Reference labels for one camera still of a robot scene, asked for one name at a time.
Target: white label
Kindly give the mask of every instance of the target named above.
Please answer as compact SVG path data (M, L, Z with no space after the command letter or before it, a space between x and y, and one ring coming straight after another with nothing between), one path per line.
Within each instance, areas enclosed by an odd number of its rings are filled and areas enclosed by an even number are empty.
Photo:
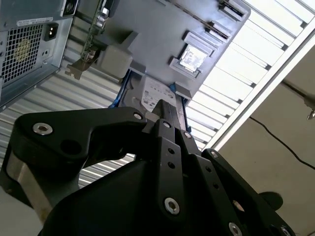
M161 82L146 77L141 104L149 112L152 112L153 108L161 99L176 107L175 93Z
M28 25L35 25L35 24L41 24L41 23L46 23L46 22L51 22L53 21L53 17L46 17L46 18L37 18L37 19L29 19L29 20L22 20L22 21L17 21L16 25L17 26L28 26Z

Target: power supply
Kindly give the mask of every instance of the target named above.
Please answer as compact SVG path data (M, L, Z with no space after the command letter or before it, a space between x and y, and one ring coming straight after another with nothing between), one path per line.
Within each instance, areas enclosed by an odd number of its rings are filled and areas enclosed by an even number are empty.
M58 71L78 0L0 2L0 107Z

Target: barcode label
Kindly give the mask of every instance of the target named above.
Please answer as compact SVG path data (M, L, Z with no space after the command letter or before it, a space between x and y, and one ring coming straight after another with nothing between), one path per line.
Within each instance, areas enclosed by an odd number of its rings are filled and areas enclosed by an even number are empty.
M35 25L35 24L42 24L46 22L53 21L53 17L46 17L46 18L37 18L37 19L29 19L29 20L22 20L17 21L17 26L28 26L28 25Z

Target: ventilation grille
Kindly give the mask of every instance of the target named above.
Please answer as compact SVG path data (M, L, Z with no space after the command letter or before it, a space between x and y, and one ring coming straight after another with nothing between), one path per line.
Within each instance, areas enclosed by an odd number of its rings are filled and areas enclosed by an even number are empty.
M8 32L2 64L4 83L17 80L34 69L43 25L11 29Z

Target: silver screw head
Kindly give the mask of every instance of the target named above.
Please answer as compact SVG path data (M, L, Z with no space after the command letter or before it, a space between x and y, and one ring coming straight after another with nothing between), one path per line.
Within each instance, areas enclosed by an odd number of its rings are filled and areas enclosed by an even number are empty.
M240 228L238 228L238 226L236 224L234 224L233 222L229 223L228 227L229 227L231 233L233 234L233 236L243 236Z
M142 116L138 113L133 114L134 117L136 117L137 119L142 119Z
M185 136L186 136L187 138L191 139L191 134L190 134L190 133L185 132L184 134L185 134Z
M53 128L46 123L36 123L33 125L33 131L39 135L49 135L53 132Z
M286 236L291 236L291 234L289 233L289 231L285 227L281 226L281 230Z
M172 198L166 198L164 201L165 209L171 213L172 215L178 215L179 214L179 205L177 201L175 201Z
M217 158L218 157L218 155L214 151L211 152L211 155L213 156L213 158Z
M169 123L167 123L166 121L163 121L163 124L164 124L164 126L167 127L167 128L170 128L170 127L171 127L171 125L170 125Z

